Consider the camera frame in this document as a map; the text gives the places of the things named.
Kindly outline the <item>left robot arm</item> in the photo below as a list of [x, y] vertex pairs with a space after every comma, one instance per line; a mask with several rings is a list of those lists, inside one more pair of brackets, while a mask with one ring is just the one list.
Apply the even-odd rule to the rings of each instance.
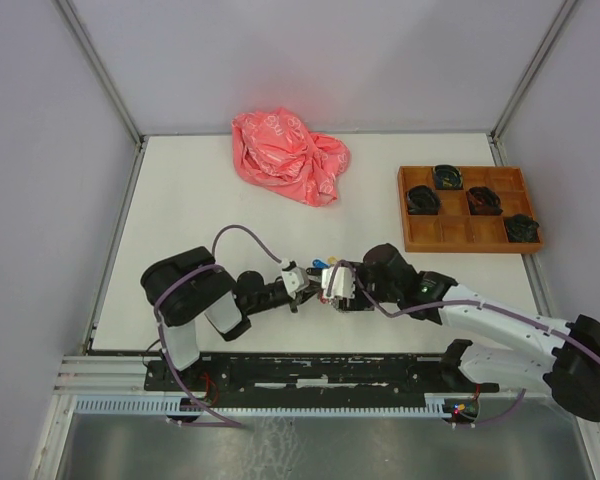
[[205, 247], [151, 265], [140, 284], [158, 323], [167, 379], [181, 390], [192, 389], [201, 378], [198, 317], [230, 342], [251, 328], [252, 315], [284, 306], [295, 313], [321, 291], [320, 283], [293, 261], [284, 261], [280, 275], [267, 283], [251, 270], [233, 277]]

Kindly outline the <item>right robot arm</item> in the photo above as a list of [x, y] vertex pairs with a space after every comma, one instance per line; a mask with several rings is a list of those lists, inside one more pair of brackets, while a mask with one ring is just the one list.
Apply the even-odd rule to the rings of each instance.
[[362, 261], [340, 260], [321, 273], [323, 296], [341, 311], [377, 309], [472, 332], [486, 347], [455, 340], [440, 364], [447, 389], [497, 384], [549, 394], [567, 412], [600, 422], [600, 322], [528, 314], [492, 301], [434, 271], [418, 271], [391, 244]]

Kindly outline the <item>black coiled item left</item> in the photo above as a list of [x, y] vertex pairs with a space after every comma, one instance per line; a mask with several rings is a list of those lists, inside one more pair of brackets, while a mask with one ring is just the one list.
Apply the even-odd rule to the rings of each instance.
[[417, 185], [405, 194], [407, 212], [410, 215], [437, 215], [441, 200], [436, 192], [427, 185]]

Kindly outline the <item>black coiled item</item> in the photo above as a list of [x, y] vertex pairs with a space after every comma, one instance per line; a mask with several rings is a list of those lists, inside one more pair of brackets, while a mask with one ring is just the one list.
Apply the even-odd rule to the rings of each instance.
[[405, 194], [407, 212], [410, 215], [437, 215], [441, 200], [436, 192], [427, 185], [417, 185]]
[[532, 217], [516, 214], [504, 219], [508, 241], [511, 243], [538, 243], [539, 223]]
[[440, 164], [432, 168], [432, 178], [437, 190], [462, 190], [463, 176], [453, 165]]
[[500, 197], [486, 186], [471, 187], [466, 196], [471, 215], [499, 216], [503, 213]]

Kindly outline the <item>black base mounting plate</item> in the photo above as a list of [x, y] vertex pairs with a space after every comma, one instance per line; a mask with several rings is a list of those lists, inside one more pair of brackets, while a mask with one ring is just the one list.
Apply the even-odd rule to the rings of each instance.
[[423, 407], [427, 394], [497, 393], [444, 365], [438, 354], [205, 353], [179, 374], [219, 408]]

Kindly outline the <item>black coiled item top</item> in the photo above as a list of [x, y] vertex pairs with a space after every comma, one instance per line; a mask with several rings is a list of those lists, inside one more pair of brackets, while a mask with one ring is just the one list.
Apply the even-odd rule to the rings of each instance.
[[437, 190], [462, 190], [463, 176], [453, 165], [440, 164], [432, 168], [432, 178]]

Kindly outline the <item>black coiled item middle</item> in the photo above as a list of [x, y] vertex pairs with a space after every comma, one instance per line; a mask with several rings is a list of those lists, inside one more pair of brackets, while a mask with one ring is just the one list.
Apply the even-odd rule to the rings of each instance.
[[486, 186], [471, 187], [466, 196], [471, 215], [499, 216], [503, 213], [500, 197]]

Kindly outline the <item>crumpled pink plastic bag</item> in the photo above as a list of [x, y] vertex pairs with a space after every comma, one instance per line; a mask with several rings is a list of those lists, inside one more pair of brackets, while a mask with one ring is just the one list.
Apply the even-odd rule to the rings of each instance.
[[311, 207], [338, 197], [337, 179], [350, 165], [341, 140], [307, 128], [295, 113], [241, 113], [231, 123], [233, 165], [245, 182]]

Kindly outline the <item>black coiled item right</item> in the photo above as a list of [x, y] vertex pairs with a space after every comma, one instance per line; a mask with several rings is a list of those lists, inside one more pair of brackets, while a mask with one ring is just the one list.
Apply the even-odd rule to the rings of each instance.
[[511, 243], [538, 243], [539, 223], [532, 217], [516, 214], [504, 219], [508, 241]]

